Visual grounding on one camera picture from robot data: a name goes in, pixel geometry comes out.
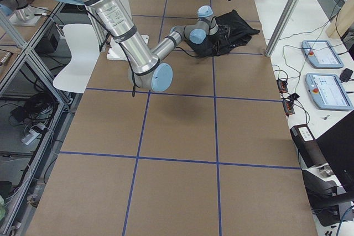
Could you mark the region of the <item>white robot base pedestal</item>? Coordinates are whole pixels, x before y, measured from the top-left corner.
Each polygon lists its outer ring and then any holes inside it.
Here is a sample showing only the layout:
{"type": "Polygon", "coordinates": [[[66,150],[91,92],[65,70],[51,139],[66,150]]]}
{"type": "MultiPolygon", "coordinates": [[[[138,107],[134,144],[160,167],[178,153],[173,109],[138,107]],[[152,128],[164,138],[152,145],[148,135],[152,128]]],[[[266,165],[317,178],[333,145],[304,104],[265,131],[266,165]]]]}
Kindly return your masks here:
{"type": "Polygon", "coordinates": [[[109,1],[113,6],[110,11],[104,11],[107,15],[104,22],[108,23],[108,29],[113,37],[107,59],[127,60],[127,56],[130,56],[132,63],[140,66],[145,64],[151,52],[132,21],[129,0],[109,1]]]}

